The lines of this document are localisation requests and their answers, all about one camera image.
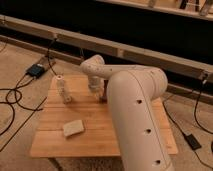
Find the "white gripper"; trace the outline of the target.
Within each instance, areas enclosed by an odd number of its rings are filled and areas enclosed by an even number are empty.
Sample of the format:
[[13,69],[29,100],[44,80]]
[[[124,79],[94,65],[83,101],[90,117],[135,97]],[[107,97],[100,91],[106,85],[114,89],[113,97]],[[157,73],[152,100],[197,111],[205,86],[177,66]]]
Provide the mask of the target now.
[[[88,77],[88,87],[94,97],[98,97],[97,92],[102,89],[102,81],[100,77],[97,76],[89,76]],[[105,93],[99,93],[99,101],[106,101]]]

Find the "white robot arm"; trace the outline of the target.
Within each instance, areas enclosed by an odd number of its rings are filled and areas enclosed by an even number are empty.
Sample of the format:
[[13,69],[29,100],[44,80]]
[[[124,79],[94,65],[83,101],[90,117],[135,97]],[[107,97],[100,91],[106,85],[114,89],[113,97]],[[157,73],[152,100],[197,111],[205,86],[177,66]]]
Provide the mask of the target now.
[[165,73],[143,65],[109,65],[100,55],[80,64],[89,88],[106,79],[111,113],[125,171],[175,171],[151,102],[167,89]]

